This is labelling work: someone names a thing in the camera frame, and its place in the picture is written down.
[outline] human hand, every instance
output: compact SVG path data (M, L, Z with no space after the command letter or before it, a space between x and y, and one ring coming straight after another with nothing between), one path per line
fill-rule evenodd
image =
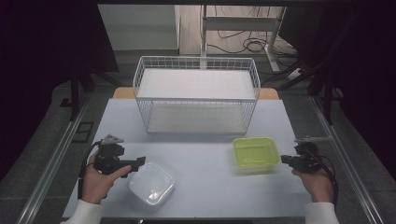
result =
M303 185L308 193L311 194L313 203L332 202L332 182L323 169L314 174L307 174L297 170L292 170L291 173L303 180Z
M97 152L90 156L89 165L85 170L81 200L86 203L99 204L107 196L110 188L113 187L114 181L128 174L132 167L130 165L124 166L111 175L102 175L93 168L96 154Z

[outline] white wire basket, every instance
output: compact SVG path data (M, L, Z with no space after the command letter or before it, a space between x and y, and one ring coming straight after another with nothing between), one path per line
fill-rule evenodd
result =
M259 94L247 58L142 57L134 75L148 133L245 134Z

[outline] basket bottom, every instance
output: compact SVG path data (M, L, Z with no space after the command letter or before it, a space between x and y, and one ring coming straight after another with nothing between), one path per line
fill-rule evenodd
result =
M148 133L246 133L241 105L154 104Z

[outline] white sleeve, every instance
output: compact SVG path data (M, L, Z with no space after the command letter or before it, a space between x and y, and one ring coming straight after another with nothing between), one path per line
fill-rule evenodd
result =
M62 224L99 224L102 218L103 206L101 204L86 203L78 200L75 213Z
M309 203L304 209L305 224L339 224L332 203Z

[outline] white plastic lid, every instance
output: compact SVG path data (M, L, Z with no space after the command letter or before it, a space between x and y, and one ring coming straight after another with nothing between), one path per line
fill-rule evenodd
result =
M129 181L131 192L148 205L163 203L174 185L174 178L153 163L146 163Z

